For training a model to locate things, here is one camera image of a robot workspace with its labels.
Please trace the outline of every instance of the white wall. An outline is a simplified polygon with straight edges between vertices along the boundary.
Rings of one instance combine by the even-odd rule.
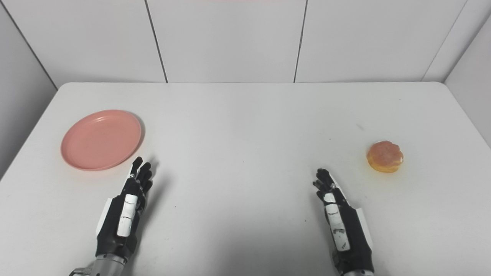
[[[451,45],[431,69],[443,81],[490,8],[489,0],[309,0],[297,81],[421,81]],[[445,42],[453,26],[464,31]]]
[[[491,0],[3,0],[65,82],[443,81]]]
[[[0,177],[55,92],[55,87],[0,5]]]
[[[165,82],[143,0],[2,0],[55,84]]]
[[[169,82],[291,83],[305,0],[149,0]]]
[[[491,145],[491,18],[472,41],[445,84]]]

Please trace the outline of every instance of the tabletop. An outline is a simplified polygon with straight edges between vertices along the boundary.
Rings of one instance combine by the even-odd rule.
[[[67,165],[66,131],[107,109],[139,117],[139,149],[103,171]],[[369,167],[380,140],[400,145],[398,172]],[[0,182],[2,274],[92,261],[135,156],[156,168],[126,275],[335,275],[319,167],[363,208],[376,275],[491,268],[491,150],[443,84],[68,83]]]

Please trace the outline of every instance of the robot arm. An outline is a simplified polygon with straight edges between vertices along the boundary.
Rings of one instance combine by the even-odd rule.
[[[138,157],[123,190],[109,199],[99,221],[94,265],[77,268],[70,275],[119,276],[133,255],[138,240],[136,229],[146,205],[146,194],[152,187],[150,163]]]
[[[324,203],[325,215],[336,249],[334,265],[342,276],[372,276],[371,238],[361,209],[354,209],[325,169],[317,170],[314,186]]]

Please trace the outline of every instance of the black robotic finger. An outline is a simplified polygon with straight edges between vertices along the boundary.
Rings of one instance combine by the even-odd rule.
[[[142,187],[143,188],[143,194],[147,194],[148,190],[150,190],[150,188],[153,186],[153,181],[152,180],[148,180],[146,182],[146,185],[145,187]]]
[[[316,180],[312,184],[321,192],[327,193],[330,190],[330,187],[320,180]]]
[[[143,163],[143,158],[138,156],[134,161],[133,161],[133,166],[131,168],[131,174],[136,177],[136,173],[138,172],[138,168],[141,166]]]
[[[138,172],[138,175],[136,176],[136,179],[139,180],[140,183],[142,182],[146,173],[150,171],[151,167],[152,167],[152,165],[150,165],[149,162],[146,162],[145,164],[143,164],[143,166],[141,166],[140,171]]]
[[[141,189],[145,189],[145,187],[147,186],[147,182],[150,180],[150,178],[152,178],[152,171],[149,170],[143,177],[143,179],[140,181],[140,185],[141,185]]]
[[[317,178],[322,181],[324,184],[327,185],[327,187],[331,187],[332,184],[334,184],[333,179],[331,178],[331,175],[326,169],[320,168],[317,170],[316,174]]]

